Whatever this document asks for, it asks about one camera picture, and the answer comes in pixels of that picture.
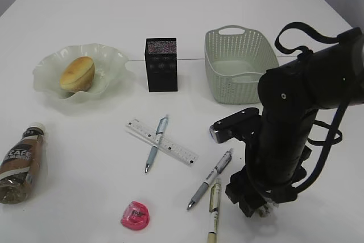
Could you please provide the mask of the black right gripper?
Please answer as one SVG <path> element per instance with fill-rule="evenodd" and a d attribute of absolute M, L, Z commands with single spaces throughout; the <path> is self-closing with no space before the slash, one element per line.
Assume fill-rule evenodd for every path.
<path fill-rule="evenodd" d="M 264 146 L 257 139 L 245 141 L 245 166 L 230 177 L 226 194 L 233 204 L 239 204 L 246 217 L 251 217 L 267 201 L 289 203 L 297 199 L 294 183 L 307 175 L 302 163 L 312 150 L 304 145 L 283 144 Z"/>

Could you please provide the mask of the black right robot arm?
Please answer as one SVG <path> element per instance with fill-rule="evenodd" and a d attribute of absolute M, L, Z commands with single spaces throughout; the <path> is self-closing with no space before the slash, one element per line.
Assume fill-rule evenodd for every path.
<path fill-rule="evenodd" d="M 269 69 L 259 80 L 263 109 L 230 117 L 230 137 L 245 143 L 245 165 L 226 187 L 228 198 L 251 217 L 267 203 L 295 201 L 321 174 L 342 135 L 347 108 L 363 103 L 363 32 L 352 28 L 331 38 L 299 22 L 327 48 L 299 46 L 297 59 Z"/>

